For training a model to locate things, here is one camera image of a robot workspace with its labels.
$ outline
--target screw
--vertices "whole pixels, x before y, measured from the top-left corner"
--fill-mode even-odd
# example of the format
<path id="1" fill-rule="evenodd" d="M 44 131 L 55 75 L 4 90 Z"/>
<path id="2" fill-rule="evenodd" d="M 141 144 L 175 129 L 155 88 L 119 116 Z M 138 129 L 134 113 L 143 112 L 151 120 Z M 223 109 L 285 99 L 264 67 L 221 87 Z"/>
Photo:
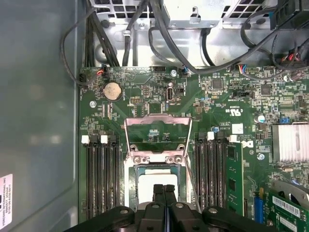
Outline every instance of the screw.
<path id="1" fill-rule="evenodd" d="M 95 108 L 97 106 L 97 103 L 95 101 L 91 101 L 89 105 L 91 108 Z"/>
<path id="2" fill-rule="evenodd" d="M 267 225 L 267 226 L 272 226 L 272 225 L 273 225 L 273 224 L 272 224 L 272 220 L 267 219 L 266 225 Z"/>
<path id="3" fill-rule="evenodd" d="M 258 160 L 263 160 L 265 159 L 265 155 L 264 154 L 259 154 L 259 156 L 257 157 Z"/>
<path id="4" fill-rule="evenodd" d="M 134 157 L 133 162 L 134 163 L 140 163 L 140 158 L 139 157 Z"/>
<path id="5" fill-rule="evenodd" d="M 183 161 L 183 159 L 179 156 L 175 158 L 176 163 L 181 163 L 182 161 Z"/>
<path id="6" fill-rule="evenodd" d="M 181 204 L 181 203 L 177 203 L 177 204 L 175 204 L 175 206 L 176 206 L 177 208 L 183 208 L 183 204 Z"/>
<path id="7" fill-rule="evenodd" d="M 208 211 L 211 212 L 212 214 L 216 214 L 218 212 L 218 210 L 213 208 L 210 208 Z"/>
<path id="8" fill-rule="evenodd" d="M 139 28 L 142 29 L 142 30 L 144 30 L 144 29 L 145 29 L 145 24 L 144 24 L 144 23 L 140 23 L 140 24 L 139 24 Z"/>
<path id="9" fill-rule="evenodd" d="M 177 70 L 173 69 L 172 71 L 170 71 L 170 75 L 172 77 L 176 77 L 177 76 Z"/>

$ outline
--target metal bracket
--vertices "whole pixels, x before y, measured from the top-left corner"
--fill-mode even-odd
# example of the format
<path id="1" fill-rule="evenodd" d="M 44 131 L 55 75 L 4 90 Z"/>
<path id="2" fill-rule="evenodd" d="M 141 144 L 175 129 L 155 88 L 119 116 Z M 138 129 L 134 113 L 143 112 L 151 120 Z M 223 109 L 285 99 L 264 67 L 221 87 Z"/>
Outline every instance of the metal bracket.
<path id="1" fill-rule="evenodd" d="M 123 36 L 128 36 L 128 37 L 131 38 L 131 31 L 130 31 L 130 30 L 123 30 L 123 31 L 122 31 L 122 35 L 123 35 Z"/>
<path id="2" fill-rule="evenodd" d="M 138 151 L 134 145 L 130 146 L 128 135 L 128 127 L 132 125 L 149 125 L 156 121 L 162 121 L 165 124 L 184 124 L 189 126 L 189 132 L 185 145 L 178 145 L 176 150 L 163 151 L 154 153 L 152 151 Z M 125 172 L 125 205 L 129 206 L 129 168 L 139 164 L 149 163 L 166 163 L 179 164 L 186 167 L 187 170 L 187 201 L 190 202 L 190 195 L 193 185 L 191 168 L 188 161 L 188 146 L 191 135 L 192 119 L 190 117 L 174 117 L 169 114 L 149 114 L 142 118 L 127 118 L 125 119 L 124 128 L 126 132 L 127 155 L 124 161 Z"/>
<path id="3" fill-rule="evenodd" d="M 287 200 L 292 200 L 291 196 L 293 195 L 299 202 L 300 206 L 309 209 L 309 190 L 295 185 L 293 183 L 288 183 L 279 180 L 273 180 L 271 182 L 271 189 L 276 192 L 284 192 L 284 196 Z"/>

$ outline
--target silver heatsink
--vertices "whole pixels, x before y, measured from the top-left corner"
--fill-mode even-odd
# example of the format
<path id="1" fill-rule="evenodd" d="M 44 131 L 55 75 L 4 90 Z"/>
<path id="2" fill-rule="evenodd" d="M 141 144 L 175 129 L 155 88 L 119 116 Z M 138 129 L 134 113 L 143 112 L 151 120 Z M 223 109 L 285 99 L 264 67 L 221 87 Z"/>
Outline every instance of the silver heatsink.
<path id="1" fill-rule="evenodd" d="M 309 124 L 273 125 L 274 160 L 309 160 Z"/>

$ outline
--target black connector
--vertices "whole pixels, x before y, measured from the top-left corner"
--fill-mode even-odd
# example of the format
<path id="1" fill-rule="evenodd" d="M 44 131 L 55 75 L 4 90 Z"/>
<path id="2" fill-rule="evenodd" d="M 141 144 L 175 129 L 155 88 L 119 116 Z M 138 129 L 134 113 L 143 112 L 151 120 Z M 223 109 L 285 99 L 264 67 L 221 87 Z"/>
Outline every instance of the black connector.
<path id="1" fill-rule="evenodd" d="M 270 29 L 309 29 L 308 0 L 278 0 L 276 11 L 270 17 Z"/>

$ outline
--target white label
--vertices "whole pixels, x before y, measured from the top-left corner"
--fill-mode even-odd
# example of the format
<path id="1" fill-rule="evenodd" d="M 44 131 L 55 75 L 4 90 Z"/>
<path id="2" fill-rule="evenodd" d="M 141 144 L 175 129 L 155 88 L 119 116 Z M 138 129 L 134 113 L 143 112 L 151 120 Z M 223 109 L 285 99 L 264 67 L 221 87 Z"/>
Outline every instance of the white label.
<path id="1" fill-rule="evenodd" d="M 232 124 L 232 134 L 243 134 L 243 124 Z"/>
<path id="2" fill-rule="evenodd" d="M 286 219 L 284 219 L 283 217 L 280 217 L 280 222 L 282 225 L 285 225 L 287 228 L 289 228 L 290 230 L 297 232 L 297 226 L 290 223 L 289 221 L 287 221 Z"/>
<path id="3" fill-rule="evenodd" d="M 284 202 L 284 201 L 282 201 L 282 200 L 280 200 L 280 199 L 278 199 L 277 197 L 274 197 L 274 196 L 272 197 L 272 202 L 275 205 L 281 207 L 282 209 L 285 209 L 286 211 L 288 211 L 291 214 L 300 218 L 300 211 L 296 207 L 294 207 L 294 206 L 292 206 L 292 205 L 290 205 L 290 204 L 288 204 L 288 203 L 286 203 L 286 202 Z"/>
<path id="4" fill-rule="evenodd" d="M 13 174 L 0 178 L 0 230 L 12 222 Z"/>

